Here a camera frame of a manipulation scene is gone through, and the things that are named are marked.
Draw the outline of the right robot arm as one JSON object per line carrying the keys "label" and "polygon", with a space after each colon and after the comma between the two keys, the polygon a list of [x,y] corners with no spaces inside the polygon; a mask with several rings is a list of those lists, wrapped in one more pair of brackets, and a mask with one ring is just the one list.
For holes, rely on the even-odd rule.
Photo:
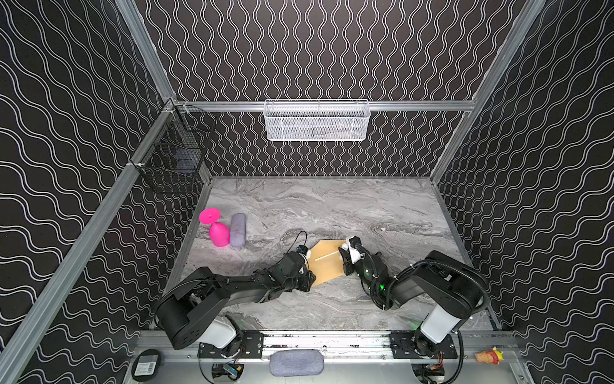
{"label": "right robot arm", "polygon": [[477,270],[443,254],[427,257],[391,275],[381,254],[372,254],[360,243],[339,248],[346,275],[355,274],[371,301],[381,310],[402,307],[428,295],[435,307],[410,338],[411,350],[423,358],[442,355],[441,344],[451,331],[489,305],[486,281]]}

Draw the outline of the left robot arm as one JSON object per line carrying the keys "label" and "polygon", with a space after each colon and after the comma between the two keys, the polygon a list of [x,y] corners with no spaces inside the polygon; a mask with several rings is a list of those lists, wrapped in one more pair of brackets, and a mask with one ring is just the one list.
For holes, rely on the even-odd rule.
{"label": "left robot arm", "polygon": [[200,267],[158,301],[154,316],[172,347],[181,350],[197,342],[223,308],[264,303],[295,290],[308,292],[316,279],[306,256],[296,251],[252,275],[216,275]]}

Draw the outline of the brown manila envelope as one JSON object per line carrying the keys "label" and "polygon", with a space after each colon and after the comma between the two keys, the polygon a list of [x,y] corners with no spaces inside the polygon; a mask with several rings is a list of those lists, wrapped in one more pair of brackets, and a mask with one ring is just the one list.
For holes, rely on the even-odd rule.
{"label": "brown manila envelope", "polygon": [[339,248],[345,240],[321,240],[310,249],[309,269],[316,276],[312,287],[345,274]]}

